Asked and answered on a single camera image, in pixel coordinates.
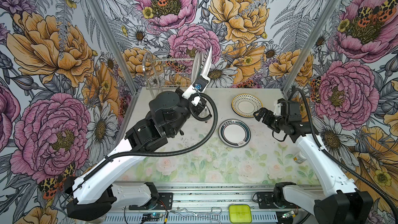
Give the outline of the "chrome wire dish rack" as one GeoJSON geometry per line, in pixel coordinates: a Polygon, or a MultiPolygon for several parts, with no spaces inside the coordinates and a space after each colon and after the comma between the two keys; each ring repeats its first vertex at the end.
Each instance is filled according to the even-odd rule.
{"type": "MultiPolygon", "coordinates": [[[[143,75],[146,88],[152,98],[154,99],[158,94],[168,89],[189,87],[192,84],[191,71],[194,57],[160,59],[152,53],[146,52],[142,60],[143,75]]],[[[203,54],[201,70],[204,60],[205,55],[203,54]]]]}

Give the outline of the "green banded plate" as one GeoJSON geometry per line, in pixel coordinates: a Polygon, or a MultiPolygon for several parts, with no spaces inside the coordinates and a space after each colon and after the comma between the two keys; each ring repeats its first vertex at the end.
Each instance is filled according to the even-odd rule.
{"type": "Polygon", "coordinates": [[[240,148],[250,142],[251,131],[241,120],[227,119],[220,124],[218,136],[227,146],[240,148]]]}

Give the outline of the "yellow rimmed white plate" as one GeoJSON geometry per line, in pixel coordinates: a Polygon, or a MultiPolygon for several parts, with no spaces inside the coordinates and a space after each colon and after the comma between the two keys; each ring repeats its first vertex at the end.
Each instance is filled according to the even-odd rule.
{"type": "Polygon", "coordinates": [[[260,110],[262,102],[251,94],[239,94],[231,102],[232,110],[241,117],[253,118],[254,113],[260,110]]]}

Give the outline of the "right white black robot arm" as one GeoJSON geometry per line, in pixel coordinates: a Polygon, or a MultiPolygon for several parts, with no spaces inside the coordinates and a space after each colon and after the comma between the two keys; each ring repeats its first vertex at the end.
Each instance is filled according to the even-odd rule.
{"type": "Polygon", "coordinates": [[[273,132],[283,131],[299,149],[296,162],[307,161],[323,190],[322,195],[306,192],[292,182],[277,183],[273,203],[283,208],[293,204],[313,215],[320,224],[363,224],[373,206],[368,192],[360,191],[329,154],[310,119],[303,122],[298,102],[279,99],[275,111],[261,108],[254,112],[258,122],[273,132]]]}

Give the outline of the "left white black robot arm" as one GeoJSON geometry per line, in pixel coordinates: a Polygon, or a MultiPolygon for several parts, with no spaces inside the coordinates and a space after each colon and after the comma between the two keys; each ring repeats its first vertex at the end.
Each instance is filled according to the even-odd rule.
{"type": "Polygon", "coordinates": [[[70,176],[64,190],[72,198],[66,204],[69,218],[93,221],[103,217],[114,206],[136,205],[153,208],[159,195],[152,183],[137,186],[115,186],[113,183],[132,166],[146,157],[174,157],[192,152],[204,145],[214,133],[218,112],[214,101],[204,94],[210,79],[200,75],[185,91],[164,91],[149,105],[144,119],[130,128],[123,140],[95,167],[80,177],[70,176]],[[183,135],[182,127],[194,117],[198,121],[213,120],[209,133],[191,147],[159,152],[169,138],[183,135]]]}

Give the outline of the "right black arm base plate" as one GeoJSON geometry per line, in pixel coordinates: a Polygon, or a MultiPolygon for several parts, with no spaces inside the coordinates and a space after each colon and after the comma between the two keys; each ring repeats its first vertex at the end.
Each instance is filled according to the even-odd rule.
{"type": "Polygon", "coordinates": [[[259,209],[274,209],[278,206],[274,202],[274,194],[271,192],[257,192],[255,194],[259,209]]]}

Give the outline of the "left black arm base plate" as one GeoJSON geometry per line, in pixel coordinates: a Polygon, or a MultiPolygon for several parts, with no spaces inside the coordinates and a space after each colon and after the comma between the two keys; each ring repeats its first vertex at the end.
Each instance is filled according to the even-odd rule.
{"type": "Polygon", "coordinates": [[[173,206],[174,194],[171,192],[159,193],[159,198],[154,201],[150,200],[149,203],[144,206],[129,205],[128,209],[131,211],[143,211],[143,210],[171,210],[173,206]]]}

